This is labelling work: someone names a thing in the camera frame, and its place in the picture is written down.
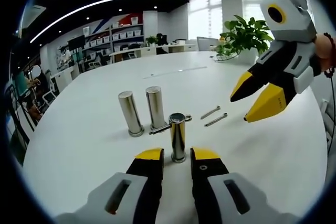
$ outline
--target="white tabletop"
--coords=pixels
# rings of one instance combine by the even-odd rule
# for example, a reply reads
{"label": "white tabletop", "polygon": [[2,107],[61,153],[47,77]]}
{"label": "white tabletop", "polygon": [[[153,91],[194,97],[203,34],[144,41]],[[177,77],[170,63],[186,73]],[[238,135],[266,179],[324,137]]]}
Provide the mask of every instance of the white tabletop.
{"label": "white tabletop", "polygon": [[[39,122],[24,161],[28,184],[42,206],[56,216],[84,205],[88,194],[115,172],[125,172],[134,156],[165,149],[162,197],[157,223],[190,223],[196,218],[189,149],[216,151],[230,172],[263,190],[280,212],[302,216],[321,193],[327,167],[326,135],[310,88],[279,115],[255,123],[243,120],[256,93],[235,103],[229,96],[245,66],[215,63],[211,52],[182,52],[132,59],[81,74],[52,103]],[[196,68],[190,71],[179,71]],[[169,131],[149,136],[145,89],[160,86],[164,114],[193,116],[186,123],[187,160],[171,163]],[[132,90],[141,137],[128,135],[118,94]],[[218,114],[200,120],[217,105]],[[204,127],[227,112],[228,117]]]}
{"label": "white tabletop", "polygon": [[143,49],[152,49],[152,48],[162,48],[162,47],[195,47],[196,45],[194,44],[174,44],[174,45],[162,45],[162,46],[153,46],[153,47],[139,47],[139,48],[132,48],[132,49],[127,49],[127,50],[120,50],[118,52],[113,52],[109,54],[109,56],[113,55],[119,55],[119,54],[124,54],[126,52],[134,52],[134,51],[139,51]]}

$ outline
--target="stainless steel cylinder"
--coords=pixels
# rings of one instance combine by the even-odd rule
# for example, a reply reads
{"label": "stainless steel cylinder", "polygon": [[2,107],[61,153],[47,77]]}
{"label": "stainless steel cylinder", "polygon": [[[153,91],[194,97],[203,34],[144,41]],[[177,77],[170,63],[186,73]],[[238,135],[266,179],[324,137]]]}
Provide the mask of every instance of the stainless steel cylinder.
{"label": "stainless steel cylinder", "polygon": [[182,113],[174,113],[169,116],[171,125],[170,133],[173,146],[172,160],[182,163],[186,159],[185,149],[185,116]]}
{"label": "stainless steel cylinder", "polygon": [[144,128],[140,123],[138,112],[134,103],[133,92],[124,91],[118,95],[122,113],[127,122],[128,133],[133,136],[141,136]]}
{"label": "stainless steel cylinder", "polygon": [[162,92],[158,86],[152,86],[146,89],[146,97],[151,115],[151,130],[161,128],[167,123],[164,121]]}

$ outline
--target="ceiling light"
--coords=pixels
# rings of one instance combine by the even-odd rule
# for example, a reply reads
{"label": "ceiling light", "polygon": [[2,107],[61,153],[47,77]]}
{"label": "ceiling light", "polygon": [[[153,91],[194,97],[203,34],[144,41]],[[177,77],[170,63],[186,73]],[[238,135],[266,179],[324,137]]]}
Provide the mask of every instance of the ceiling light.
{"label": "ceiling light", "polygon": [[98,2],[94,2],[92,4],[89,4],[89,5],[86,5],[86,6],[83,6],[81,8],[78,8],[76,10],[73,10],[72,12],[64,15],[63,17],[60,17],[59,19],[55,20],[54,22],[52,22],[49,26],[47,26],[46,28],[44,28],[42,31],[40,31],[31,41],[30,43],[33,43],[35,39],[37,39],[39,36],[41,36],[41,34],[43,34],[46,30],[48,30],[50,27],[52,27],[54,24],[60,22],[61,20],[69,17],[70,15],[76,13],[76,12],[79,12],[80,10],[84,10],[86,8],[89,8],[91,6],[94,6],[94,5],[99,5],[99,4],[102,4],[102,3],[106,3],[106,2],[110,2],[110,1],[114,1],[114,0],[101,0],[101,1],[98,1]]}

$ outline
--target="bracelet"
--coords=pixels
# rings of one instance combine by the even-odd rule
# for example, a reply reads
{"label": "bracelet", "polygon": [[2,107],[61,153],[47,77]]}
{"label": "bracelet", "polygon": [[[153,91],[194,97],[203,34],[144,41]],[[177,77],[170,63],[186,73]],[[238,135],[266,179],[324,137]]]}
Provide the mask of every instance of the bracelet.
{"label": "bracelet", "polygon": [[336,46],[330,34],[324,33],[323,35],[325,35],[330,40],[331,43],[331,68],[329,68],[329,72],[325,71],[324,75],[327,78],[332,78],[333,74],[335,73],[335,66],[336,66]]}

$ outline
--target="metal pin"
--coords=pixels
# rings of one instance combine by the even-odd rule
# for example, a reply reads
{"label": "metal pin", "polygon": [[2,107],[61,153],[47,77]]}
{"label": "metal pin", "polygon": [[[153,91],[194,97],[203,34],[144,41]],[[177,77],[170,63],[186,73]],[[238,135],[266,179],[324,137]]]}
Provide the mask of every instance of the metal pin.
{"label": "metal pin", "polygon": [[208,117],[208,116],[210,116],[212,113],[214,113],[214,112],[220,110],[220,107],[221,107],[221,106],[218,105],[215,109],[213,109],[213,110],[209,111],[208,113],[202,115],[202,116],[201,116],[201,120],[202,120],[202,119],[205,119],[205,118]]}
{"label": "metal pin", "polygon": [[182,113],[174,113],[169,116],[169,124],[151,131],[149,134],[163,132],[170,129],[173,152],[171,155],[172,161],[175,163],[182,163],[186,159],[185,154],[185,122],[192,120],[191,115],[184,115]]}
{"label": "metal pin", "polygon": [[146,97],[151,116],[151,130],[159,129],[167,123],[164,121],[162,92],[158,86],[149,87],[146,89]]}
{"label": "metal pin", "polygon": [[118,98],[122,113],[127,122],[128,133],[133,137],[141,136],[144,132],[144,128],[140,123],[132,91],[121,92]]}
{"label": "metal pin", "polygon": [[210,122],[204,124],[204,126],[205,126],[205,127],[208,127],[208,126],[210,126],[210,125],[213,125],[214,123],[217,123],[218,121],[220,121],[221,119],[224,119],[225,117],[227,117],[227,113],[224,113],[224,114],[221,115],[220,117],[218,117],[218,118],[216,118],[216,119],[214,119],[214,120],[212,120],[212,121],[210,121]]}

